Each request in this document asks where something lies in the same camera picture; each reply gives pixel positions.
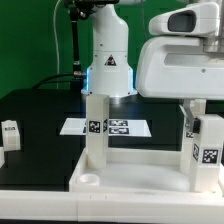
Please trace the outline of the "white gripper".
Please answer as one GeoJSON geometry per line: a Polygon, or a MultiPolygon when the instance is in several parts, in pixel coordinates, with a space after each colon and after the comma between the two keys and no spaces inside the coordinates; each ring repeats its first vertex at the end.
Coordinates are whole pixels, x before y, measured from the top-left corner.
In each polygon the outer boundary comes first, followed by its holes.
{"type": "Polygon", "coordinates": [[[184,128],[200,133],[192,99],[224,99],[224,1],[194,1],[155,16],[140,53],[136,88],[144,97],[184,99],[184,128]]]}

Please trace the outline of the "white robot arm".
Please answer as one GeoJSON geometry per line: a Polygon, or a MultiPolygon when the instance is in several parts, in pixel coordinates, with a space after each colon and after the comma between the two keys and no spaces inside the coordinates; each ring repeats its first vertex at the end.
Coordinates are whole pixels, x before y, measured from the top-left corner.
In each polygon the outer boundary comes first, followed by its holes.
{"type": "Polygon", "coordinates": [[[95,1],[93,9],[86,94],[182,99],[190,128],[192,100],[224,100],[224,0],[193,0],[152,18],[153,37],[143,45],[136,71],[127,62],[128,26],[114,3],[95,1]]]}

